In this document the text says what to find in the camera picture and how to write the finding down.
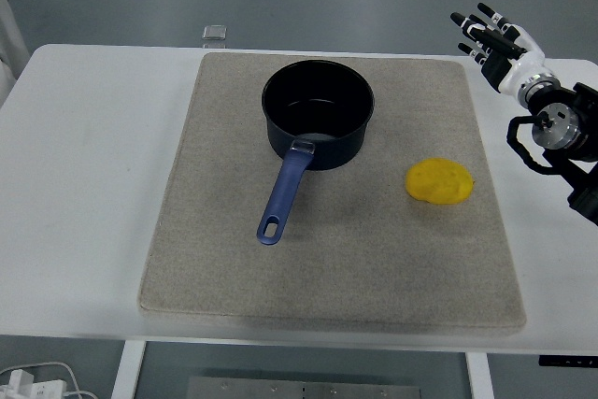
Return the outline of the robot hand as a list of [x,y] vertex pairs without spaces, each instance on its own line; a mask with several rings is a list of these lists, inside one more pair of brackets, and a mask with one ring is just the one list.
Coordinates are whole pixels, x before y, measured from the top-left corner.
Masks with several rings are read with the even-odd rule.
[[468,40],[458,48],[480,66],[495,91],[515,97],[529,78],[547,71],[545,54],[527,31],[503,14],[484,3],[477,9],[478,16],[450,14]]

